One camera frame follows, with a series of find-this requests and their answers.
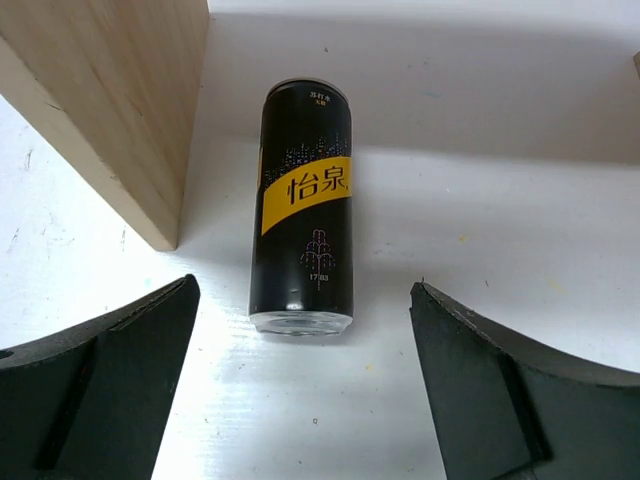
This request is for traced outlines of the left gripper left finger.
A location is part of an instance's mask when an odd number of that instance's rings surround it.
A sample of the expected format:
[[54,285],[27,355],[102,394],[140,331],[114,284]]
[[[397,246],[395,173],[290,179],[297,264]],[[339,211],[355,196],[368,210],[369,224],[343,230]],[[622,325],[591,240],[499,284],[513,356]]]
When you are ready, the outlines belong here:
[[186,275],[2,349],[2,478],[150,478],[199,299],[196,278]]

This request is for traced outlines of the black yellow can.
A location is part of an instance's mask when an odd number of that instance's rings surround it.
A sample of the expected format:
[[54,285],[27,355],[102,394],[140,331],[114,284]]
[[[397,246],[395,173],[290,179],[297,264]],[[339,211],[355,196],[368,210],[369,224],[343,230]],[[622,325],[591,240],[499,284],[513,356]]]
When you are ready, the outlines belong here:
[[274,86],[259,147],[249,318],[262,333],[338,335],[354,310],[346,96],[311,78]]

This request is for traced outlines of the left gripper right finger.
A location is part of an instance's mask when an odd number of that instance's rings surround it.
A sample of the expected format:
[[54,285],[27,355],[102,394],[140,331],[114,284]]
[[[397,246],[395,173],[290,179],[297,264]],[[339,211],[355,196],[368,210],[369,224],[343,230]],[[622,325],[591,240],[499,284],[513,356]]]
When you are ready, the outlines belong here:
[[420,282],[411,322],[450,479],[635,479],[639,376],[524,336]]

